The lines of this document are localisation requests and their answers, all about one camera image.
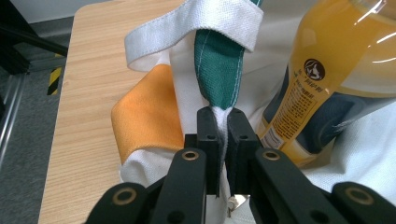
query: gray carpet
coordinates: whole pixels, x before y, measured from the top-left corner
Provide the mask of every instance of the gray carpet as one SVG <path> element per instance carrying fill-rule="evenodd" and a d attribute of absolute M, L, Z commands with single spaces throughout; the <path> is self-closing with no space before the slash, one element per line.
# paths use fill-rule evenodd
<path fill-rule="evenodd" d="M 72 22 L 73 18 L 67 18 L 32 24 L 32 27 L 40 36 L 68 46 Z M 52 52 L 23 43 L 16 49 L 29 61 L 55 57 Z M 51 71 L 33 72 L 25 79 L 21 103 L 0 164 L 1 224 L 38 221 L 61 92 L 59 89 L 57 95 L 47 95 Z M 2 96 L 8 84 L 9 74 L 0 68 Z"/>

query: wooden table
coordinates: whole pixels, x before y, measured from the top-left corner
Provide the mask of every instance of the wooden table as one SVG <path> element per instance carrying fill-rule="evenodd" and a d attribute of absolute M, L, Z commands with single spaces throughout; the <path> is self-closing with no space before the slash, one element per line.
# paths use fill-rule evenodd
<path fill-rule="evenodd" d="M 124 37 L 181 0 L 93 4 L 75 16 L 39 223 L 83 223 L 118 184 L 112 106 L 144 75 L 126 67 Z"/>

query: mustard-colored bottle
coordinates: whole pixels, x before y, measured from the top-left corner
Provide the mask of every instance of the mustard-colored bottle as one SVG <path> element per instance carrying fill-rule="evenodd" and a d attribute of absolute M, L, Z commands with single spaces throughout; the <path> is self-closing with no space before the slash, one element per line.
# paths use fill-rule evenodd
<path fill-rule="evenodd" d="M 265 147 L 297 164 L 396 100 L 396 0 L 321 0 L 303 17 L 281 90 L 262 115 Z"/>

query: white wall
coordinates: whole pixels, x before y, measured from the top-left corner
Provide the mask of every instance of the white wall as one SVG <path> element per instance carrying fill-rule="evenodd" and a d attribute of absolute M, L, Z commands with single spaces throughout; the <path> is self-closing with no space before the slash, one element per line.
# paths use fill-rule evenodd
<path fill-rule="evenodd" d="M 71 17 L 81 7 L 105 1 L 108 0 L 11 0 L 29 23 Z"/>

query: green fabric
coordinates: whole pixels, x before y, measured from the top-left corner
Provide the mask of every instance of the green fabric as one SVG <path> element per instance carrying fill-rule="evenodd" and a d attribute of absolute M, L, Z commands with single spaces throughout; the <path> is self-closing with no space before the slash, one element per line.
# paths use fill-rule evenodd
<path fill-rule="evenodd" d="M 251 0 L 259 6 L 262 0 Z M 245 49 L 213 30 L 198 30 L 194 43 L 195 74 L 201 94 L 225 110 L 236 103 Z"/>

